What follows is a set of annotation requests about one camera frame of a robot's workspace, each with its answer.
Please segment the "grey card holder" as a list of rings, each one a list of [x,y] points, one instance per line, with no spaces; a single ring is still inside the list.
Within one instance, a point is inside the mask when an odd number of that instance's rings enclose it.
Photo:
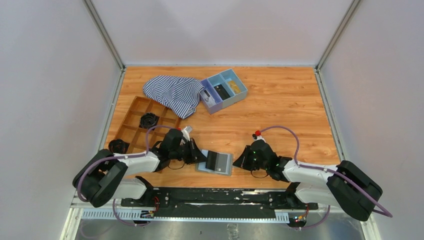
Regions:
[[[206,157],[206,162],[195,165],[195,171],[222,176],[232,175],[233,155],[230,153],[215,152],[202,149],[201,153]]]

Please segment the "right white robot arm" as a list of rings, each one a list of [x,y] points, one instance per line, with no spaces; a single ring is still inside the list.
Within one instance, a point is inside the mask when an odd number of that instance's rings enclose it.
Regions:
[[[277,155],[262,137],[246,145],[233,166],[252,172],[264,170],[275,181],[289,183],[288,202],[317,203],[342,209],[347,215],[367,221],[383,189],[353,162],[318,165]]]

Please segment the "blue three-compartment box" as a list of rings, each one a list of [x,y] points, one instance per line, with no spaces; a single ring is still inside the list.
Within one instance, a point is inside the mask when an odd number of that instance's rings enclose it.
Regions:
[[[209,114],[214,114],[247,97],[248,89],[232,68],[200,81],[204,89],[200,92]]]

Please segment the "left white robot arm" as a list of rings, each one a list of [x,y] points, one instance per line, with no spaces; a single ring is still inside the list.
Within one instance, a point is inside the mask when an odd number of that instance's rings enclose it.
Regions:
[[[72,181],[78,198],[99,208],[110,200],[128,199],[142,204],[159,203],[154,187],[140,173],[156,173],[172,160],[186,165],[208,158],[190,137],[192,128],[169,128],[163,140],[141,153],[114,153],[102,149],[76,174]]]

